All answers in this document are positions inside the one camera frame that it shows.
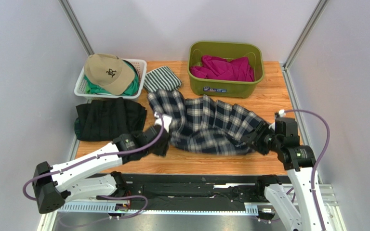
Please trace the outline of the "grey white plaid skirt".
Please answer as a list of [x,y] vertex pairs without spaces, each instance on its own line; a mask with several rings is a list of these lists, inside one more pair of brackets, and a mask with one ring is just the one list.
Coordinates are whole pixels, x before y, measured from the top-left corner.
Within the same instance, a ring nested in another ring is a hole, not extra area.
[[254,150],[242,142],[264,121],[238,104],[207,95],[186,99],[181,92],[157,90],[147,96],[153,112],[172,118],[170,145],[192,153],[247,155]]

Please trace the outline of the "black garment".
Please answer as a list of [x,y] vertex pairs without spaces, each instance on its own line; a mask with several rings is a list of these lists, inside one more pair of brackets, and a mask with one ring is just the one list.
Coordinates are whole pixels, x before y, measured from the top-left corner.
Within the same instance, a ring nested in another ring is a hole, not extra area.
[[141,131],[147,110],[141,104],[116,98],[76,106],[74,132],[80,141],[111,141],[121,134]]

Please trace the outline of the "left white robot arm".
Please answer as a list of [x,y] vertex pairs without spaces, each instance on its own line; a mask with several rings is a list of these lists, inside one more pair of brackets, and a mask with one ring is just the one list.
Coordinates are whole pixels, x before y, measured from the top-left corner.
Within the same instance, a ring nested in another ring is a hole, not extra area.
[[104,177],[95,174],[149,154],[165,156],[168,146],[169,124],[157,120],[146,131],[122,134],[84,157],[53,166],[39,163],[30,181],[35,196],[29,199],[36,201],[40,214],[47,214],[73,200],[121,198],[126,186],[120,173],[112,172]]

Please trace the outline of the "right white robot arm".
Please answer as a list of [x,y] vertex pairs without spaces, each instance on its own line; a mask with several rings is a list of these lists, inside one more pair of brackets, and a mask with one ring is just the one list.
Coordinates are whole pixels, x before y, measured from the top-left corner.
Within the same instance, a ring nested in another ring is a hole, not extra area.
[[295,119],[279,117],[273,125],[262,121],[242,141],[261,154],[277,153],[288,173],[296,204],[288,198],[277,176],[260,176],[256,182],[257,196],[272,204],[286,230],[333,230],[317,184],[317,160],[310,146],[300,144]]

